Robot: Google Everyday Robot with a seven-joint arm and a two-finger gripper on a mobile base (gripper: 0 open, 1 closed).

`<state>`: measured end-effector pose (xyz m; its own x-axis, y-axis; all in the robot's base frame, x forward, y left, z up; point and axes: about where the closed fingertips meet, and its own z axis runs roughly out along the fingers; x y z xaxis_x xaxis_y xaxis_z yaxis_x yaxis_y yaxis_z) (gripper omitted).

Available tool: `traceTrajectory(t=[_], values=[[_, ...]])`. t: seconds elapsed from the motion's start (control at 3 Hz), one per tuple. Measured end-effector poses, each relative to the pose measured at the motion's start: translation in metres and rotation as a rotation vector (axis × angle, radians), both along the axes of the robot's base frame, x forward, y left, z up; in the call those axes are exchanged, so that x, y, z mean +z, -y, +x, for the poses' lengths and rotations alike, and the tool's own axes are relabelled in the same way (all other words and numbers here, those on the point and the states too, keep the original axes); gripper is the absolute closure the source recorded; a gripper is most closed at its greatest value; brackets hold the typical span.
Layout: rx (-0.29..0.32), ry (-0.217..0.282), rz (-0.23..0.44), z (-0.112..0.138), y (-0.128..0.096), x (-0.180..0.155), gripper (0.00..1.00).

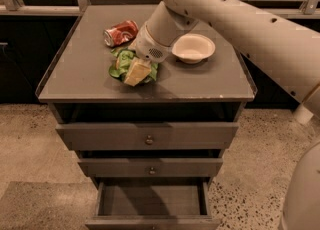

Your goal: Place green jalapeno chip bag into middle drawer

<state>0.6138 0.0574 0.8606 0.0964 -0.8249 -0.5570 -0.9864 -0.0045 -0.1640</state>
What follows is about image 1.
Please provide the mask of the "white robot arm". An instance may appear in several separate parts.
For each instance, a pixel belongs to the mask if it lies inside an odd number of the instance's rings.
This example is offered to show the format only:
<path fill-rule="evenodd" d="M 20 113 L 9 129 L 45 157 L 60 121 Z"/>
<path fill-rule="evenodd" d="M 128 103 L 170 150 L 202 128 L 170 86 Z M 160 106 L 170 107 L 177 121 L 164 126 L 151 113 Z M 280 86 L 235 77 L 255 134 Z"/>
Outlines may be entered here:
<path fill-rule="evenodd" d="M 178 37 L 202 21 L 320 116 L 320 34 L 239 0 L 161 0 L 138 32 L 139 58 L 162 62 Z M 320 144 L 301 157 L 284 200 L 279 230 L 320 230 Z"/>

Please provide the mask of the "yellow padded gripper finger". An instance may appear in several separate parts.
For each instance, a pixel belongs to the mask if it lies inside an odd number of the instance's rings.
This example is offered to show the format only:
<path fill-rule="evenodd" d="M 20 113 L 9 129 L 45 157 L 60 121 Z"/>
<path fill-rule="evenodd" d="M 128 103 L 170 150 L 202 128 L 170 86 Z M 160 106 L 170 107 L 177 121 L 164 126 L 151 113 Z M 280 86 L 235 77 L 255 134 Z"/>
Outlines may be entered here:
<path fill-rule="evenodd" d="M 147 60 L 135 57 L 130 64 L 124 83 L 130 86 L 136 86 L 150 73 L 151 63 Z"/>

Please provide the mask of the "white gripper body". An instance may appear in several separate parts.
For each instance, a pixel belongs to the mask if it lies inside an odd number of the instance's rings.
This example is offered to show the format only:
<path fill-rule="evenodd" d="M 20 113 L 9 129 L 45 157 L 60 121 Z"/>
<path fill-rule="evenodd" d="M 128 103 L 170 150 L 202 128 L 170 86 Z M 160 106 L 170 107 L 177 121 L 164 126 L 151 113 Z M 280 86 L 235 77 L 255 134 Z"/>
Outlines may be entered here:
<path fill-rule="evenodd" d="M 155 63 L 163 62 L 170 54 L 170 49 L 153 39 L 144 23 L 139 29 L 136 38 L 130 44 L 138 58 Z"/>

